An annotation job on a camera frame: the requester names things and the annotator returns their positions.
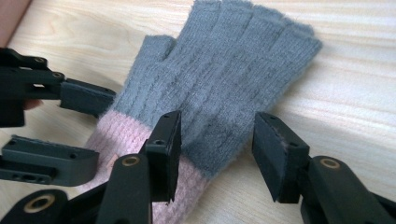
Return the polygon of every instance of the black plastic clip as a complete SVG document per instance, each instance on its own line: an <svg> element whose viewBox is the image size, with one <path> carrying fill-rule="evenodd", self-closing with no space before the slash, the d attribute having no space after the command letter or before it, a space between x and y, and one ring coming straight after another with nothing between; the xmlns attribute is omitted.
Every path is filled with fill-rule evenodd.
<svg viewBox="0 0 396 224"><path fill-rule="evenodd" d="M45 58L22 56L0 48L0 128L24 125L27 99L61 100L60 107L98 117L116 93L52 72Z"/></svg>
<svg viewBox="0 0 396 224"><path fill-rule="evenodd" d="M138 154L115 161L106 183L70 201L57 189L37 191L16 203L0 223L151 223L151 203L169 202L176 192L180 125L179 111L162 115Z"/></svg>
<svg viewBox="0 0 396 224"><path fill-rule="evenodd" d="M93 179L99 158L99 153L92 150L16 135L2 151L0 179L67 187Z"/></svg>
<svg viewBox="0 0 396 224"><path fill-rule="evenodd" d="M305 224L396 223L396 203L370 192L337 159L309 146L281 119L257 113L252 152L274 201L298 203Z"/></svg>

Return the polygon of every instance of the hole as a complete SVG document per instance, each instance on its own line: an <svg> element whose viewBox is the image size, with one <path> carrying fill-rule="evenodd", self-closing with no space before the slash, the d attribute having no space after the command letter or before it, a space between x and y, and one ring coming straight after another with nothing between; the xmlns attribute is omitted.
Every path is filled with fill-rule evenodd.
<svg viewBox="0 0 396 224"><path fill-rule="evenodd" d="M332 159L324 158L324 159L321 159L321 160L320 160L320 163L321 163L322 165L326 166L327 168L331 168L331 169L338 169L338 168L340 168L340 163L338 163L337 161L332 160Z"/></svg>
<svg viewBox="0 0 396 224"><path fill-rule="evenodd" d="M165 145L165 142L163 141L163 140L155 140L154 142L153 142L155 145Z"/></svg>
<svg viewBox="0 0 396 224"><path fill-rule="evenodd" d="M32 68L30 68L30 67L20 67L20 69L23 69L23 70L32 70Z"/></svg>
<svg viewBox="0 0 396 224"><path fill-rule="evenodd" d="M139 162L140 162L140 159L137 157L127 157L122 160L122 165L132 166L132 165L138 164Z"/></svg>
<svg viewBox="0 0 396 224"><path fill-rule="evenodd" d="M21 180L21 177L19 175L13 175L12 179L13 180Z"/></svg>
<svg viewBox="0 0 396 224"><path fill-rule="evenodd" d="M43 84L33 84L36 88L46 88Z"/></svg>
<svg viewBox="0 0 396 224"><path fill-rule="evenodd" d="M53 73L52 75L55 76L55 77L61 77L61 76L62 76L62 73L55 72L55 73Z"/></svg>
<svg viewBox="0 0 396 224"><path fill-rule="evenodd" d="M39 199L39 200L37 200L37 201L32 203L32 207L33 208L40 208L40 207L44 206L48 201L49 200L46 199L46 198Z"/></svg>
<svg viewBox="0 0 396 224"><path fill-rule="evenodd" d="M28 181L28 182L34 182L36 180L36 178L33 175L24 175L22 177L22 180Z"/></svg>
<svg viewBox="0 0 396 224"><path fill-rule="evenodd" d="M43 63L45 60L43 58L35 58L35 61L38 63Z"/></svg>
<svg viewBox="0 0 396 224"><path fill-rule="evenodd" d="M23 207L23 211L25 213L37 213L50 207L53 202L55 202L55 196L53 194L44 194L27 203Z"/></svg>

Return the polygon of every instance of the black plastic part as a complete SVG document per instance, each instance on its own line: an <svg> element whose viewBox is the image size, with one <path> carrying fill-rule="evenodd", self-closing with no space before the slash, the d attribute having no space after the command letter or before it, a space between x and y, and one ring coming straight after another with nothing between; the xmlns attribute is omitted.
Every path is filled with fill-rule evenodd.
<svg viewBox="0 0 396 224"><path fill-rule="evenodd" d="M282 120L261 112L255 118L252 152L273 200L299 202L297 177L308 164L309 146Z"/></svg>
<svg viewBox="0 0 396 224"><path fill-rule="evenodd" d="M48 178L43 177L42 172L37 175L29 174L29 178L13 178L12 180L67 187L81 185L93 179L99 158L99 153L92 150L51 144L16 135L13 135L12 139L3 146L2 151L2 161L19 163L18 167L35 165L56 170L56 175L50 182ZM18 167L11 169L8 166L8 176L21 175L21 171L16 169Z"/></svg>
<svg viewBox="0 0 396 224"><path fill-rule="evenodd" d="M114 91L67 79L47 60L0 48L0 128L24 125L23 102L58 100L61 107L99 117L113 103Z"/></svg>
<svg viewBox="0 0 396 224"><path fill-rule="evenodd" d="M160 117L143 147L150 164L153 202L175 199L180 150L181 113L174 111Z"/></svg>
<svg viewBox="0 0 396 224"><path fill-rule="evenodd" d="M14 49L0 48L0 59L0 66L49 70L47 67L47 59L33 56L22 56Z"/></svg>
<svg viewBox="0 0 396 224"><path fill-rule="evenodd" d="M396 221L396 202L393 202L387 198L374 194L376 199L381 203L382 207L388 212L388 214L393 217Z"/></svg>
<svg viewBox="0 0 396 224"><path fill-rule="evenodd" d="M116 160L107 182L97 224L151 223L149 162L130 154Z"/></svg>
<svg viewBox="0 0 396 224"><path fill-rule="evenodd" d="M116 96L112 90L71 78L63 82L61 86L61 108L96 117L103 114L113 104Z"/></svg>
<svg viewBox="0 0 396 224"><path fill-rule="evenodd" d="M0 179L48 185L56 176L56 169L5 161L0 156Z"/></svg>
<svg viewBox="0 0 396 224"><path fill-rule="evenodd" d="M107 182L70 200L70 224L95 223Z"/></svg>
<svg viewBox="0 0 396 224"><path fill-rule="evenodd" d="M58 189L44 189L17 202L0 224L66 224L67 195Z"/></svg>
<svg viewBox="0 0 396 224"><path fill-rule="evenodd" d="M342 161L317 156L308 174L330 224L396 223Z"/></svg>
<svg viewBox="0 0 396 224"><path fill-rule="evenodd" d="M318 201L314 187L312 186L311 180L309 179L308 168L309 165L304 169L299 170L297 177L298 187L301 195L304 198L304 204L308 205L309 207L315 207L318 210L321 210L320 202Z"/></svg>
<svg viewBox="0 0 396 224"><path fill-rule="evenodd" d="M320 206L310 206L303 199L301 203L301 215L304 224L328 224L326 216Z"/></svg>

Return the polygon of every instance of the wooden table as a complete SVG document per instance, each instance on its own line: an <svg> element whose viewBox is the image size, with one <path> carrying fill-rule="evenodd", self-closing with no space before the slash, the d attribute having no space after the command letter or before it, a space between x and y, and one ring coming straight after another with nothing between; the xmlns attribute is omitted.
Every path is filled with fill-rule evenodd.
<svg viewBox="0 0 396 224"><path fill-rule="evenodd" d="M255 1L312 24L323 49L272 111L311 146L346 162L371 191L396 201L396 2ZM9 46L67 77L119 91L145 35L176 37L192 1L35 0ZM46 101L12 134L81 147L90 116ZM0 217L38 189L0 181ZM74 189L65 189L70 197ZM297 204L273 203L250 151L207 189L187 223L302 223Z"/></svg>

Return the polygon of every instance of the wood grain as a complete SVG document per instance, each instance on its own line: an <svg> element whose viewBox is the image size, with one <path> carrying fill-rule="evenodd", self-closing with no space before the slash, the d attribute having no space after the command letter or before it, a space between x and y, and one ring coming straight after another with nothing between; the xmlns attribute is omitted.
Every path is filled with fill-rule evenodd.
<svg viewBox="0 0 396 224"><path fill-rule="evenodd" d="M396 201L396 2L254 1L311 24L323 49L273 113L311 146L346 162L371 191ZM68 77L119 91L145 35L177 36L192 1L35 0L10 42ZM0 130L81 147L95 120L46 101L27 125ZM0 181L0 217L46 187ZM67 189L70 197L76 192ZM273 203L247 149L207 189L186 223L302 223Z"/></svg>

